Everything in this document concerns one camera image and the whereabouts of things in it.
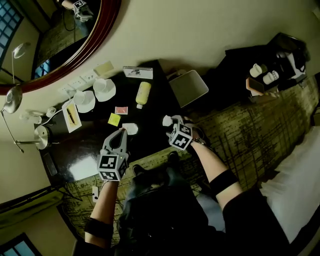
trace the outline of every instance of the mirror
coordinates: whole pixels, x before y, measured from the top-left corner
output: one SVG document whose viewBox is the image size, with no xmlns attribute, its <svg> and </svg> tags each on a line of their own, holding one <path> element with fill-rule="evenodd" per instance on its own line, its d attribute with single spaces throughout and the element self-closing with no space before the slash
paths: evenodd
<svg viewBox="0 0 320 256">
<path fill-rule="evenodd" d="M 0 95 L 47 86 L 83 63 L 109 33 L 120 0 L 0 0 Z"/>
</svg>

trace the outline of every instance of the black desk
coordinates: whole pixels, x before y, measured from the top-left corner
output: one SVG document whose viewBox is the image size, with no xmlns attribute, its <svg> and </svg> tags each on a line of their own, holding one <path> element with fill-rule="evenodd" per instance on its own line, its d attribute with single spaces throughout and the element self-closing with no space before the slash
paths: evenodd
<svg viewBox="0 0 320 256">
<path fill-rule="evenodd" d="M 169 147 L 166 128 L 162 126 L 165 115 L 180 113 L 178 101 L 157 60 L 143 63 L 141 67 L 153 68 L 153 80 L 127 78 L 123 72 L 111 77 L 116 94 L 106 102 L 96 100 L 88 113 L 79 113 L 82 127 L 68 133 L 63 113 L 58 113 L 45 126 L 50 131 L 50 142 L 59 142 L 40 150 L 45 171 L 52 185 L 74 182 L 97 172 L 97 157 L 103 142 L 122 123 L 136 123 L 138 133 L 128 136 L 129 162 L 149 156 Z M 148 101 L 137 109 L 136 95 L 142 81 L 151 84 Z M 128 115 L 122 115 L 118 127 L 108 124 L 115 107 L 128 107 Z M 56 175 L 47 166 L 44 155 L 49 153 L 57 169 Z"/>
</svg>

